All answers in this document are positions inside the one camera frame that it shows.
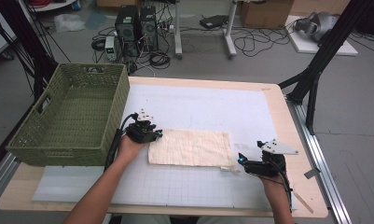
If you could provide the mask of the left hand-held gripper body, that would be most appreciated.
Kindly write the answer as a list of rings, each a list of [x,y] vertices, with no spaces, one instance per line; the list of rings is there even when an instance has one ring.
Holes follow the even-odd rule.
[[[156,125],[151,123],[153,117],[148,115],[144,109],[130,114],[125,118],[125,121],[129,119],[133,119],[133,122],[125,128],[125,134],[133,142],[144,144],[158,139],[158,132],[155,131]]]

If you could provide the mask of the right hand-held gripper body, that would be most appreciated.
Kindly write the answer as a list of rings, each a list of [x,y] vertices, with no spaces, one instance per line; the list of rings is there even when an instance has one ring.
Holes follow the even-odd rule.
[[[274,177],[283,174],[286,170],[285,155],[297,155],[294,149],[276,139],[269,141],[261,148],[260,161],[250,161],[243,166],[244,171],[251,175]]]

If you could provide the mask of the cream printed cloth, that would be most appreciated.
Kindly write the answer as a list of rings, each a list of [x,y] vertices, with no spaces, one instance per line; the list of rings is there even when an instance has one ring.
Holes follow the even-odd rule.
[[[229,134],[218,131],[165,129],[162,137],[149,145],[148,161],[158,165],[236,170]]]

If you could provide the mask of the green woven basket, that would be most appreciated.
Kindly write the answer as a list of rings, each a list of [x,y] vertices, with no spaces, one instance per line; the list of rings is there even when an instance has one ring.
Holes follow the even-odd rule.
[[[103,166],[129,89],[123,64],[61,63],[6,150],[33,166]]]

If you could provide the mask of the person's right hand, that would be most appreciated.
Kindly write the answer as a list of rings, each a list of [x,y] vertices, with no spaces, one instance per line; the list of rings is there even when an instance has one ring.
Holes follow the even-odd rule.
[[[261,176],[259,179],[263,183],[267,196],[280,196],[287,194],[284,181],[280,175],[274,177]]]

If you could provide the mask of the person's left hand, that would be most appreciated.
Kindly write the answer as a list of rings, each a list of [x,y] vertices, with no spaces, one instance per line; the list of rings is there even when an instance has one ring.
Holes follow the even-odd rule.
[[[127,166],[137,157],[140,150],[146,147],[146,144],[133,142],[127,135],[123,135],[119,142],[116,165]]]

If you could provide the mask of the white grid mat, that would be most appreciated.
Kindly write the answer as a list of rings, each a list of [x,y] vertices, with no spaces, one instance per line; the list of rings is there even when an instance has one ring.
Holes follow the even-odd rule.
[[[261,158],[257,142],[276,138],[269,105],[261,91],[133,85],[125,112],[143,109],[159,129],[223,131],[232,154]],[[48,166],[35,190],[36,202],[73,203],[102,174],[100,166]],[[123,174],[115,204],[269,210],[261,181],[241,165],[215,167],[157,165],[142,149]]]

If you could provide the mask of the grey tape piece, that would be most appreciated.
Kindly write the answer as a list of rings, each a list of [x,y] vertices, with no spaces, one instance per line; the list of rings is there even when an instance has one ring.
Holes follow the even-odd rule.
[[[313,168],[313,169],[311,169],[310,171],[306,172],[306,173],[304,174],[304,176],[305,176],[307,179],[310,179],[310,178],[312,178],[312,177],[314,177],[314,176],[318,176],[320,173],[321,173],[321,170],[320,170],[320,169],[318,169],[318,168]]]

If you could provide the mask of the person's light trousers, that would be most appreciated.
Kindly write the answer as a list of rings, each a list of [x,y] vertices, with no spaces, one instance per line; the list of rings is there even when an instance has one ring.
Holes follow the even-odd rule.
[[[170,217],[164,215],[123,215],[120,224],[243,224],[239,217]]]

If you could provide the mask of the white power supply box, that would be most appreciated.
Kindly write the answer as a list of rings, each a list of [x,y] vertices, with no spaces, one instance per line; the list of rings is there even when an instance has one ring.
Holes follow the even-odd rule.
[[[117,59],[116,41],[113,36],[108,36],[105,39],[104,50],[109,62],[114,62]]]

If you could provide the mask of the white desk leg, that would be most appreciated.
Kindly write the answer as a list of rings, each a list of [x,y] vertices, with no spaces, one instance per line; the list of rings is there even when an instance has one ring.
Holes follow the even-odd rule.
[[[175,18],[174,52],[175,52],[175,57],[178,60],[181,60],[183,58],[183,50],[182,50],[182,41],[181,41],[181,34],[180,34],[179,6],[180,6],[180,0],[174,0],[174,18]]]
[[[237,55],[233,40],[231,38],[231,31],[232,31],[232,26],[236,14],[236,9],[237,9],[237,0],[231,0],[230,1],[230,8],[229,8],[229,21],[227,28],[224,30],[224,38],[229,50],[229,57],[233,58]]]

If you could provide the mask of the black flat device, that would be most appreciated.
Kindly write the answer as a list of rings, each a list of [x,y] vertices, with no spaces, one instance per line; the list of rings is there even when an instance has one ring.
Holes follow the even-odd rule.
[[[215,15],[212,17],[204,18],[200,20],[200,25],[206,29],[214,29],[227,24],[229,17],[226,15]]]

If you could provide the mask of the brown cardboard box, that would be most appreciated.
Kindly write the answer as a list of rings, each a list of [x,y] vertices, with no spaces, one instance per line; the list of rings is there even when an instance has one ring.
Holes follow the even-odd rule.
[[[243,2],[241,23],[246,28],[282,29],[295,0],[264,0]]]

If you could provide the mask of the clear plastic bag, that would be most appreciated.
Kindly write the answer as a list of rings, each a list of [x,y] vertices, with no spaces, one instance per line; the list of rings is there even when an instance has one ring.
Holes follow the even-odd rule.
[[[58,33],[76,32],[85,29],[85,23],[78,15],[61,14],[54,17],[56,31]]]

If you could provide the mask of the grey headset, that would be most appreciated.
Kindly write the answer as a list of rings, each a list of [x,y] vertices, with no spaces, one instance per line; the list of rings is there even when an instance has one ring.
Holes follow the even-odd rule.
[[[338,17],[325,11],[313,12],[307,18],[296,20],[294,30],[302,31],[314,42],[319,43],[332,30],[338,19]]]

